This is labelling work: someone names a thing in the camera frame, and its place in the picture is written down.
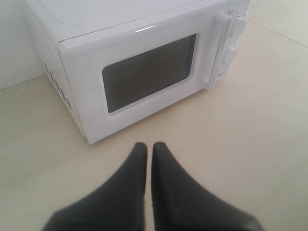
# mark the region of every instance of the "control panel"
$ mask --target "control panel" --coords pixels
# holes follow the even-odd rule
[[[232,17],[232,26],[229,33],[227,46],[224,51],[218,79],[226,76],[229,66],[235,59],[236,45],[241,34],[246,28],[246,15],[249,9],[250,0],[229,0],[228,16]]]

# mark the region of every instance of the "floor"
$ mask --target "floor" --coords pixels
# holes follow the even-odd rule
[[[38,231],[107,180],[134,142],[165,141],[204,187],[268,231],[308,227],[308,3],[254,3],[229,76],[94,145],[46,77],[0,91],[0,224]],[[153,231],[150,174],[147,230]]]

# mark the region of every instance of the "tile grout line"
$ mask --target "tile grout line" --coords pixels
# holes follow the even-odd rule
[[[292,41],[292,42],[295,42],[295,43],[297,43],[298,45],[301,45],[301,46],[303,46],[303,47],[305,47],[305,48],[308,49],[308,46],[306,46],[306,45],[304,45],[304,44],[302,44],[302,43],[300,43],[300,42],[297,42],[297,41],[295,41],[294,39],[291,39],[291,38],[289,38],[289,37],[287,37],[287,36],[285,36],[285,35],[279,34],[278,32],[276,32],[276,31],[274,31],[274,30],[271,30],[271,29],[269,29],[269,28],[267,28],[267,27],[265,27],[265,26],[263,26],[263,25],[261,25],[261,24],[259,24],[259,23],[253,22],[253,21],[251,21],[251,20],[249,20],[249,19],[247,19],[247,21],[249,21],[249,22],[251,22],[251,23],[254,23],[254,24],[256,24],[256,25],[258,25],[258,26],[260,26],[260,27],[262,27],[262,28],[264,28],[264,29],[267,29],[267,30],[271,31],[271,32],[274,32],[275,34],[280,35],[280,36],[282,36],[282,37],[284,37],[284,38],[286,38],[286,39],[288,39],[288,40],[290,40],[290,41]]]

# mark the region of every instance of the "dark glass window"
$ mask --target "dark glass window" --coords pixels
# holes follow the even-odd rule
[[[190,75],[196,35],[103,69],[108,111],[114,112]]]

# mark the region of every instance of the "white handle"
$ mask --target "white handle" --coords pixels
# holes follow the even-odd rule
[[[214,64],[211,72],[211,77],[209,82],[206,84],[205,89],[211,90],[215,87],[217,76],[219,72],[219,68],[221,65],[221,61],[223,58],[224,50],[226,47],[226,43],[228,41],[228,36],[230,33],[230,28],[232,25],[232,18],[227,16],[226,14],[219,12],[216,17],[215,21],[218,23],[219,26],[216,26],[216,30],[219,30],[219,42],[217,46],[217,51],[214,59]]]

